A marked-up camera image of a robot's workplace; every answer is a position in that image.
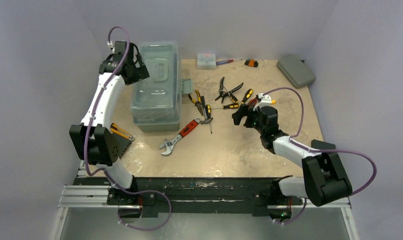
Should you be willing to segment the green plastic tool box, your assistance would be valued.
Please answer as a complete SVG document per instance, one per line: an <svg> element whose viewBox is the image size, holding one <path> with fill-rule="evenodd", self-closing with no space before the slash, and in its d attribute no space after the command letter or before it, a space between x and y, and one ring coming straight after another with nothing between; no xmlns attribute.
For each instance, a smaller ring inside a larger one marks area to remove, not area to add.
<svg viewBox="0 0 403 240"><path fill-rule="evenodd" d="M139 50L149 77L133 84L130 103L133 122L145 133L177 131L182 96L186 93L178 43L174 40L143 42Z"/></svg>

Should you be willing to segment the black yellow phillips screwdriver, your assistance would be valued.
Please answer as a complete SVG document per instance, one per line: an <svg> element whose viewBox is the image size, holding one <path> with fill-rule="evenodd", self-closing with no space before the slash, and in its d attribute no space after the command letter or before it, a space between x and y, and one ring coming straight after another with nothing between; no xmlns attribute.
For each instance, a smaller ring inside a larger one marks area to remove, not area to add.
<svg viewBox="0 0 403 240"><path fill-rule="evenodd" d="M205 110L206 110L207 122L209 123L209 130L210 130L210 133L212 134L213 133L213 129L212 129L212 120L213 120L213 118L212 118L211 106L209 104L207 104L205 106Z"/></svg>

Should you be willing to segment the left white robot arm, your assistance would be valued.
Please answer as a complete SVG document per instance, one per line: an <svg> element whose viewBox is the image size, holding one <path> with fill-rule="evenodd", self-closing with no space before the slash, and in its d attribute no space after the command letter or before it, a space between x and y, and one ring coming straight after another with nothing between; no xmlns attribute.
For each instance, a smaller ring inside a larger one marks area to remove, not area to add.
<svg viewBox="0 0 403 240"><path fill-rule="evenodd" d="M69 128L69 135L89 177L102 172L110 190L108 201L131 205L141 201L134 176L126 170L121 157L133 137L120 131L112 121L114 108L125 86L150 75L138 47L129 41L108 41L111 54L100 64L98 82L89 109L79 124Z"/></svg>

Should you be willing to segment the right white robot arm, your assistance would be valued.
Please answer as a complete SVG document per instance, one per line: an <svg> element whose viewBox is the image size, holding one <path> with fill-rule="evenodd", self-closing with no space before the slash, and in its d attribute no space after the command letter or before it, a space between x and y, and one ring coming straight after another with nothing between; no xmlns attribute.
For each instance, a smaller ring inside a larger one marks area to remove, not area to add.
<svg viewBox="0 0 403 240"><path fill-rule="evenodd" d="M289 197L301 197L320 207L350 196L353 187L339 155L333 149L317 149L295 141L280 129L278 110L269 102L258 98L256 105L241 104L231 117L234 125L245 120L244 127L255 129L266 150L302 169L301 177L288 175L274 180L271 199L281 204Z"/></svg>

